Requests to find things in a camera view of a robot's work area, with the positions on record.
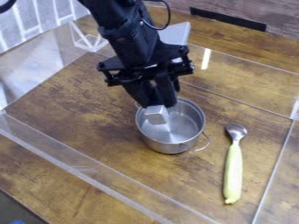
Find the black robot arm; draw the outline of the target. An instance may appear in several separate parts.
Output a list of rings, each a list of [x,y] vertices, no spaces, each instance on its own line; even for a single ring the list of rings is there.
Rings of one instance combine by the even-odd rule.
[[[189,46],[167,44],[146,8],[165,0],[78,0],[98,23],[98,32],[117,56],[98,63],[106,83],[121,86],[145,108],[173,107],[181,91],[179,77],[194,72]]]

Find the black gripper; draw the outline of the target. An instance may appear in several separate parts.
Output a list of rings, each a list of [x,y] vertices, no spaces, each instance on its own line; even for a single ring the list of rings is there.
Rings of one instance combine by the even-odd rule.
[[[187,46],[190,32],[190,27],[169,27],[163,31],[143,28],[130,36],[110,41],[117,56],[99,62],[98,70],[106,75],[111,87],[123,84],[143,108],[155,105],[155,88],[150,80],[162,65],[170,73],[155,77],[163,105],[170,108],[178,102],[181,84],[175,78],[194,72]]]

